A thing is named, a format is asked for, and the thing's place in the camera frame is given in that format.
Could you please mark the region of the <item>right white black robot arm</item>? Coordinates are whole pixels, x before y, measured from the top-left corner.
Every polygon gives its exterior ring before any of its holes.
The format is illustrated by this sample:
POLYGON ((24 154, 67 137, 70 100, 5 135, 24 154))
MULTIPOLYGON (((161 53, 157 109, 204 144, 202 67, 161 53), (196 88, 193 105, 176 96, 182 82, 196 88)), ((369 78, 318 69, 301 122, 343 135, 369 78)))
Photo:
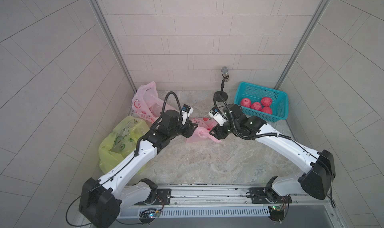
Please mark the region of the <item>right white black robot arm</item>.
POLYGON ((332 183, 336 177, 334 156, 323 150, 307 148, 274 129, 263 119, 247 117, 239 105, 227 104, 219 94, 214 95, 210 116, 218 123, 210 134, 224 140, 229 134, 245 140, 258 141, 294 163, 301 171, 296 175, 272 177, 263 190, 262 198, 275 204, 280 197, 306 193, 318 200, 329 198, 333 208, 332 183))

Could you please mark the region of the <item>plain pink plastic bag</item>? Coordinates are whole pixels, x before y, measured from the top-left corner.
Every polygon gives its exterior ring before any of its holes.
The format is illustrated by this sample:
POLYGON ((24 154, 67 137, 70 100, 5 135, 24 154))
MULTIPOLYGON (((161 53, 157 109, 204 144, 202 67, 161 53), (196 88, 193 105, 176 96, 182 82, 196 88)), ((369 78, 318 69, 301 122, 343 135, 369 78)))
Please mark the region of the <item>plain pink plastic bag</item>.
POLYGON ((190 138, 187 138, 186 143, 196 143, 200 141, 205 141, 210 139, 215 143, 220 143, 218 139, 210 135, 210 131, 218 124, 214 119, 211 118, 192 118, 192 123, 197 124, 198 127, 194 131, 193 135, 190 138))

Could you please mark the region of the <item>yellow-green plastic bag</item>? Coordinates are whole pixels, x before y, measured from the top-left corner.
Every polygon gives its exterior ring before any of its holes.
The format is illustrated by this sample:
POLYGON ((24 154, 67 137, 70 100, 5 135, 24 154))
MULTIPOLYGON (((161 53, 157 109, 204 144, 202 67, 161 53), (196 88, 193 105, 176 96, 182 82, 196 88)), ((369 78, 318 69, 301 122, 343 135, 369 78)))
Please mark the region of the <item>yellow-green plastic bag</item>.
POLYGON ((99 146, 101 171, 106 174, 136 149, 137 141, 149 131, 146 121, 124 118, 99 146))

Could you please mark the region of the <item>pink strawberry print plastic bag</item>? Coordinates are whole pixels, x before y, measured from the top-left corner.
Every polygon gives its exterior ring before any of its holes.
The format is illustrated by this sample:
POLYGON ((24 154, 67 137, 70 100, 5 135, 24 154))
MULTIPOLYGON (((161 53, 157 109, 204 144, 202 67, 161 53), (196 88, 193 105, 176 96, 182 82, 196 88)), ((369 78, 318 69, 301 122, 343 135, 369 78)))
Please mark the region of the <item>pink strawberry print plastic bag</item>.
POLYGON ((160 117, 163 104, 154 81, 140 86, 132 99, 133 113, 151 124, 160 117))

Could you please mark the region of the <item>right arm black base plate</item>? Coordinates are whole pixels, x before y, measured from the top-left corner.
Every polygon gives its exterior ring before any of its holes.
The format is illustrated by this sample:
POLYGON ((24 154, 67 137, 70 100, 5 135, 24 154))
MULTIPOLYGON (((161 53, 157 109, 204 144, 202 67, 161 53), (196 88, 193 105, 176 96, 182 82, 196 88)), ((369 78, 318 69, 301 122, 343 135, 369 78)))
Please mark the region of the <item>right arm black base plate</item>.
POLYGON ((281 197, 272 188, 249 188, 246 197, 252 200, 253 204, 291 204, 289 195, 281 197))

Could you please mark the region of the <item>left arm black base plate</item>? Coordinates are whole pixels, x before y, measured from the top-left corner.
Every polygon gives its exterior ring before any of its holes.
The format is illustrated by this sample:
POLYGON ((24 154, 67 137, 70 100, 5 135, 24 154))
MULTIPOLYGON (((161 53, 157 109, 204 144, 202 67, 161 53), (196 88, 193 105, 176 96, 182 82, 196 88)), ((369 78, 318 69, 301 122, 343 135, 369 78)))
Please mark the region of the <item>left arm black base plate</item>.
POLYGON ((158 189, 157 197, 160 197, 160 200, 155 198, 153 203, 139 202, 136 203, 135 206, 160 206, 163 204, 169 205, 171 200, 171 192, 171 189, 158 189))

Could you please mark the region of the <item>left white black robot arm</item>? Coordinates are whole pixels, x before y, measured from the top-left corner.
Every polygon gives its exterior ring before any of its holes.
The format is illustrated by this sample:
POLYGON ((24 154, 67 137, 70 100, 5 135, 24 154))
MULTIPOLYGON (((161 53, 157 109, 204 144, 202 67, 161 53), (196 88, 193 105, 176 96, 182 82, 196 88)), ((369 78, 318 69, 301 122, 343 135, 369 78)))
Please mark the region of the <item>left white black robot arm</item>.
POLYGON ((177 136, 190 138, 198 125, 190 121, 193 108, 178 105, 177 110, 162 108, 160 117, 137 141, 135 150, 115 168, 98 180, 88 179, 77 198, 79 212, 96 228, 110 227, 121 210, 137 203, 152 204, 157 198, 157 185, 143 179, 126 188, 126 184, 151 159, 177 136))

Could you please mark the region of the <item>red apple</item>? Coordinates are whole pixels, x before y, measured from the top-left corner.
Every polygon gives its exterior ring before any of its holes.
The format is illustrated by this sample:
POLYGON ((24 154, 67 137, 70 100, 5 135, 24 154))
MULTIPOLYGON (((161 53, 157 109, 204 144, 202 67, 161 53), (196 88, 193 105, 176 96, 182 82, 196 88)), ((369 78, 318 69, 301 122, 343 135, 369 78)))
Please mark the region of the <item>red apple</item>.
POLYGON ((272 109, 271 109, 270 107, 268 107, 268 106, 264 106, 264 107, 262 108, 261 112, 267 113, 267 114, 269 114, 269 115, 272 115, 272 114, 273 114, 272 109))
POLYGON ((273 100, 270 97, 263 97, 260 101, 262 106, 270 107, 273 103, 273 100))
POLYGON ((250 108, 252 106, 252 102, 249 98, 243 98, 240 105, 246 108, 250 108))
POLYGON ((251 109, 261 111, 263 109, 263 106, 259 102, 254 102, 251 105, 251 109))

